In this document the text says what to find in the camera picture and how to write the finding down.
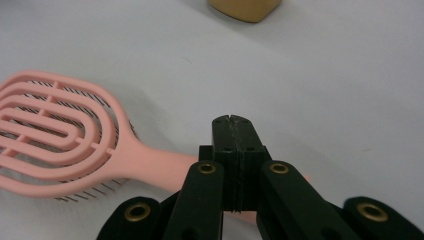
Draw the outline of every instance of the pink hairbrush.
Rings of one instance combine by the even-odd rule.
[[[0,121],[0,188],[25,196],[58,198],[119,178],[175,192],[197,161],[145,146],[108,91],[55,74],[6,80]]]

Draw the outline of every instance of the white surface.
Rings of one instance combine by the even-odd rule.
[[[259,24],[204,0],[0,1],[0,78],[23,69],[101,84],[141,139],[197,154],[210,122],[250,119],[324,198],[379,199],[424,229],[424,4],[284,0]],[[129,182],[79,204],[0,190],[0,239],[94,239]],[[260,239],[226,222],[224,239]]]

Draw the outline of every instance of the tan object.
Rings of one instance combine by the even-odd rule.
[[[218,11],[245,22],[260,22],[281,0],[208,0]]]

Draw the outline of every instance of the gold rivet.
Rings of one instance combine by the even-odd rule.
[[[362,216],[375,221],[375,222],[385,222],[389,219],[387,213],[380,207],[371,204],[371,203],[360,203],[356,206],[359,213]]]
[[[203,174],[210,174],[216,171],[216,167],[209,163],[201,164],[197,167],[197,169]]]
[[[138,222],[141,221],[150,214],[150,206],[144,202],[138,202],[131,206],[129,206],[125,210],[125,218],[130,222]]]
[[[271,166],[269,166],[269,169],[278,174],[285,174],[289,172],[289,168],[282,163],[271,164]]]

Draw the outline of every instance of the white tabletop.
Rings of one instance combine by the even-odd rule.
[[[6,0],[0,78],[38,69],[100,84],[144,143],[193,155],[214,118],[243,116],[326,200],[376,198],[424,229],[423,23],[420,0],[284,0],[258,24],[205,0]],[[130,181],[65,204],[0,190],[0,239],[94,239],[140,195],[169,194]],[[232,219],[224,232],[261,239]]]

